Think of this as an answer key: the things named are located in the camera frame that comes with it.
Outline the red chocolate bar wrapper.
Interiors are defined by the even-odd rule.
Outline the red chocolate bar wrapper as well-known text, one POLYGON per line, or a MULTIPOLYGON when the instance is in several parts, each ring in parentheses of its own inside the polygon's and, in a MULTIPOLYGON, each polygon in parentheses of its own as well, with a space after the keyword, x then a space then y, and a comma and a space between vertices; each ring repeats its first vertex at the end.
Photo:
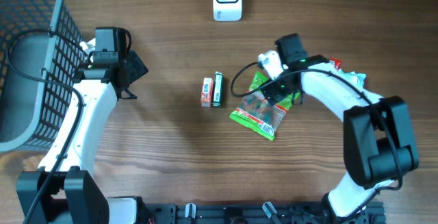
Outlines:
POLYGON ((342 65, 342 61, 334 58, 330 58, 329 62, 335 67, 335 69, 339 70, 342 65))

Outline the green white gum pack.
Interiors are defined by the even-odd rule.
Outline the green white gum pack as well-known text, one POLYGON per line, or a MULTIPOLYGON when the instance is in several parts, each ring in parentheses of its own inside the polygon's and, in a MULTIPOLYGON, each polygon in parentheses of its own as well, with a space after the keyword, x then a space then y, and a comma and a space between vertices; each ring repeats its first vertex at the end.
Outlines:
POLYGON ((219 108, 222 104, 222 87, 223 87, 223 74, 216 71, 214 77, 214 91, 212 96, 212 106, 219 108))

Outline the green snack bag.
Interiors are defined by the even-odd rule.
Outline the green snack bag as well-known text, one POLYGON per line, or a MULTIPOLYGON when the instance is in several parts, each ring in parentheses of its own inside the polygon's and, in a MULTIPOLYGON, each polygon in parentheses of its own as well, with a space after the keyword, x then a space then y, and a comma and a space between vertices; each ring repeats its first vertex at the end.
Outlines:
POLYGON ((274 140, 278 126, 292 107, 292 101, 298 97, 299 95, 289 95, 281 102, 270 105, 259 91, 245 96, 229 118, 269 140, 274 140))

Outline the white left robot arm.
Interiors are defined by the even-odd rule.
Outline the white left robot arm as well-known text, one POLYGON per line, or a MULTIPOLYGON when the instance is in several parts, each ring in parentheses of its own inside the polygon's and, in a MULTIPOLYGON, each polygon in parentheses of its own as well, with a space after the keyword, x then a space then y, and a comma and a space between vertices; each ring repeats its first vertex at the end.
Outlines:
POLYGON ((60 131, 38 170, 17 182, 25 223, 150 223, 141 197, 110 197, 93 178, 93 165, 109 115, 129 85, 148 72, 131 34, 98 27, 95 46, 80 64, 60 131))

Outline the light teal tissue packet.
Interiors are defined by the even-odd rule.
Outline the light teal tissue packet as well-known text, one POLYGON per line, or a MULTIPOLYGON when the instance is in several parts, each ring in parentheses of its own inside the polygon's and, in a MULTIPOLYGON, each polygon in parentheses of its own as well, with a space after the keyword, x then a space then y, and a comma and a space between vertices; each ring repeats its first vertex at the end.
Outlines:
POLYGON ((354 71, 352 72, 345 72, 342 69, 339 69, 339 73, 345 77, 347 80, 352 82, 355 86, 358 86, 360 88, 364 88, 365 86, 365 79, 367 75, 365 73, 356 73, 354 71))

